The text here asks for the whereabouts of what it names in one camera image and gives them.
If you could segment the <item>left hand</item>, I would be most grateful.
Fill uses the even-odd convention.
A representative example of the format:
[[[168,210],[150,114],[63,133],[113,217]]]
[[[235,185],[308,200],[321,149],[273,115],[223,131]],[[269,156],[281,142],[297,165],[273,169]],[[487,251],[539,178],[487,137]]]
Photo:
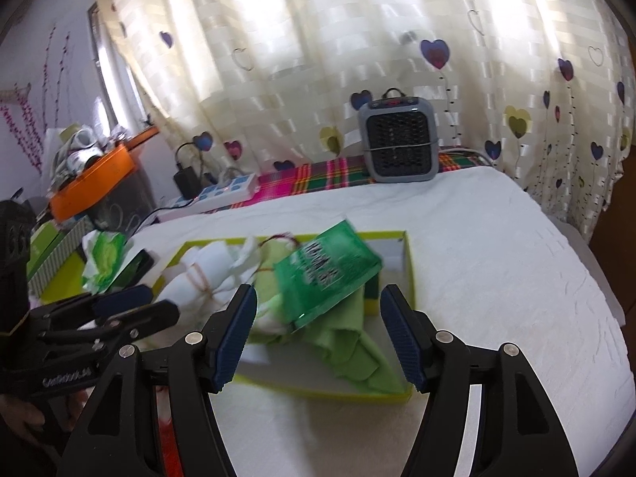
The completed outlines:
[[[65,398],[65,412],[62,414],[62,429],[72,431],[89,398],[86,390],[77,391]],[[24,440],[40,445],[35,432],[41,432],[45,424],[43,412],[30,403],[18,398],[1,396],[1,416],[9,429]]]

